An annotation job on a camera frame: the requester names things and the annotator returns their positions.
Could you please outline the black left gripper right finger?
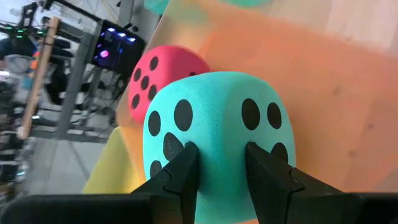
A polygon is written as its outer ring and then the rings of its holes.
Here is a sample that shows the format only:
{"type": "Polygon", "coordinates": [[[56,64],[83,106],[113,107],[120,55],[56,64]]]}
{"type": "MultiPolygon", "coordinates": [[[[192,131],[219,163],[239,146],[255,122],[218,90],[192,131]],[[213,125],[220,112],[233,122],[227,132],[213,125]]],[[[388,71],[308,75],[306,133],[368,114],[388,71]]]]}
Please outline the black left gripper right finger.
{"type": "Polygon", "coordinates": [[[245,155],[259,224],[398,224],[398,193],[340,191],[254,142],[245,155]]]}

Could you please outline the wooden post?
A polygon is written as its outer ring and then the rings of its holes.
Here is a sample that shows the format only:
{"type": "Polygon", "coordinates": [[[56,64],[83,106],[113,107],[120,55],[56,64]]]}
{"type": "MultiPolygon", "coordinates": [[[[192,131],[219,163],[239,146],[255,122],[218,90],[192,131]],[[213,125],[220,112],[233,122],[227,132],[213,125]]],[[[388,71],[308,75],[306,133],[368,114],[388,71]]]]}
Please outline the wooden post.
{"type": "Polygon", "coordinates": [[[29,78],[32,79],[32,86],[25,106],[21,127],[17,132],[20,139],[27,139],[29,137],[30,128],[32,125],[32,116],[34,115],[35,109],[37,107],[40,90],[44,82],[44,76],[52,52],[55,34],[57,33],[59,22],[60,19],[58,17],[53,17],[49,21],[47,26],[47,34],[45,39],[41,42],[40,54],[36,60],[35,71],[29,74],[29,78]]]}

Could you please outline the orange translucent plastic bin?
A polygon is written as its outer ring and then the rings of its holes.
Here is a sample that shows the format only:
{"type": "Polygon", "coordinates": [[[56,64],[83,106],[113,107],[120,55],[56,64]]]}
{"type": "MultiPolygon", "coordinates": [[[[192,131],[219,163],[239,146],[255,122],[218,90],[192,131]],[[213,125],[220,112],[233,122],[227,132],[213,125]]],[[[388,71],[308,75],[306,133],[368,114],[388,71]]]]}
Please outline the orange translucent plastic bin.
{"type": "MultiPolygon", "coordinates": [[[[343,192],[398,193],[398,56],[372,45],[397,21],[398,0],[275,0],[269,9],[171,0],[145,53],[175,45],[202,57],[207,73],[264,80],[288,113],[296,163],[267,152],[343,192]]],[[[143,135],[127,89],[117,119],[143,135]]]]}

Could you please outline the black computer with purple lights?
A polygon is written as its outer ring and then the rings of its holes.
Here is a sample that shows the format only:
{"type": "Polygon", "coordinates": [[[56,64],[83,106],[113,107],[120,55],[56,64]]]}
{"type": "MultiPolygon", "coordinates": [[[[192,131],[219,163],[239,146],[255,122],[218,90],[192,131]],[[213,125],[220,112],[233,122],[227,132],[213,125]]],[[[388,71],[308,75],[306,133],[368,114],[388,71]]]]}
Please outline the black computer with purple lights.
{"type": "Polygon", "coordinates": [[[111,21],[97,23],[91,46],[91,64],[121,75],[131,75],[146,42],[139,35],[111,21]]]}

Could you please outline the yellow translucent plastic bin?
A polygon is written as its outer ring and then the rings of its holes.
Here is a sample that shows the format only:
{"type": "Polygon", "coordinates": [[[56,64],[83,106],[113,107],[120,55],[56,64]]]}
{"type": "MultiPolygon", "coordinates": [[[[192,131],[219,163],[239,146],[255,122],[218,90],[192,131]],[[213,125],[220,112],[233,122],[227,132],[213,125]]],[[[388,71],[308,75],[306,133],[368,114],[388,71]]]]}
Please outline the yellow translucent plastic bin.
{"type": "Polygon", "coordinates": [[[130,193],[146,181],[140,126],[117,127],[83,188],[84,194],[130,193]]]}

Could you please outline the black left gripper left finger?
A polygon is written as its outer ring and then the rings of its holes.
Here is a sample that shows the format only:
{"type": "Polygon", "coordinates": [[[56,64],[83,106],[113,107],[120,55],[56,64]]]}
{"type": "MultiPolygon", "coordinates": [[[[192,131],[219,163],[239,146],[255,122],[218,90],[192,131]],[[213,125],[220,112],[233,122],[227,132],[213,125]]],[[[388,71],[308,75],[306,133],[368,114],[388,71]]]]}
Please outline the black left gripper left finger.
{"type": "Polygon", "coordinates": [[[188,142],[129,194],[31,195],[10,203],[0,224],[193,224],[198,160],[197,146],[188,142]]]}

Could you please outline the teal foam die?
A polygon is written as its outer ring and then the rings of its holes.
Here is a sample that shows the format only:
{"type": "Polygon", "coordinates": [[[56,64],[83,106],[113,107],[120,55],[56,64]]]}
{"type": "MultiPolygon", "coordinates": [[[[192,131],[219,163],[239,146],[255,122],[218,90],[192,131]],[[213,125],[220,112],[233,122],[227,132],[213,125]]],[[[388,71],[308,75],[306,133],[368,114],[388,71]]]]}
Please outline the teal foam die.
{"type": "Polygon", "coordinates": [[[247,143],[296,163],[294,134],[279,95],[264,80],[240,72],[195,75],[156,94],[143,129],[146,177],[158,173],[187,142],[200,153],[197,224],[255,219],[246,181],[247,143]]]}

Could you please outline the grey metal table leg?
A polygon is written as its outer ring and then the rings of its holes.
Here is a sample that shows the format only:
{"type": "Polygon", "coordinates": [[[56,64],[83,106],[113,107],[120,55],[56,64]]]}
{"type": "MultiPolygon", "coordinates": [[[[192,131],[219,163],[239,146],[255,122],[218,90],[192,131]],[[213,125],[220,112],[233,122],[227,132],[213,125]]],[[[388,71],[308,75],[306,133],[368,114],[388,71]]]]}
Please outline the grey metal table leg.
{"type": "Polygon", "coordinates": [[[87,63],[90,61],[93,51],[93,34],[83,31],[80,36],[80,43],[75,54],[72,65],[72,72],[68,78],[67,90],[63,99],[62,111],[58,117],[57,129],[54,136],[59,140],[76,142],[103,142],[101,128],[88,126],[91,119],[94,96],[100,82],[101,70],[92,68],[85,73],[87,63]],[[76,108],[76,101],[81,93],[83,82],[92,79],[88,93],[83,96],[83,110],[79,117],[75,117],[73,112],[76,108]]]}

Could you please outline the red foam die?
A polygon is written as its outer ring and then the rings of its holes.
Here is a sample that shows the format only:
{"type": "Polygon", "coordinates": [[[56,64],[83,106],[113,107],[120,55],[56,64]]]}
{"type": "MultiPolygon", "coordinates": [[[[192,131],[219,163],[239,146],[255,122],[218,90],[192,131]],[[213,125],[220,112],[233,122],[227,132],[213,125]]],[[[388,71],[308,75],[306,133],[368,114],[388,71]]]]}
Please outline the red foam die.
{"type": "Polygon", "coordinates": [[[204,59],[189,49],[161,45],[149,50],[137,62],[127,88],[132,120],[138,124],[144,122],[150,103],[163,87],[209,71],[204,59]]]}

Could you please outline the teal translucent plastic bin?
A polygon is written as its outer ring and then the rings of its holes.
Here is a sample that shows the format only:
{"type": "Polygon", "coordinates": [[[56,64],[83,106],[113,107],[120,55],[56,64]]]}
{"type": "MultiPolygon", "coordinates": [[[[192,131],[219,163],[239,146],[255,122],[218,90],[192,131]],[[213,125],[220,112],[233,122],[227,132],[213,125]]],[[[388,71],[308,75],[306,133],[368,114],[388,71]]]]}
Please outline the teal translucent plastic bin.
{"type": "MultiPolygon", "coordinates": [[[[166,7],[168,6],[170,1],[171,0],[144,0],[144,7],[155,14],[161,15],[166,10],[166,7]]],[[[251,7],[260,6],[265,3],[269,3],[272,0],[210,0],[210,1],[225,2],[239,7],[251,8],[251,7]]]]}

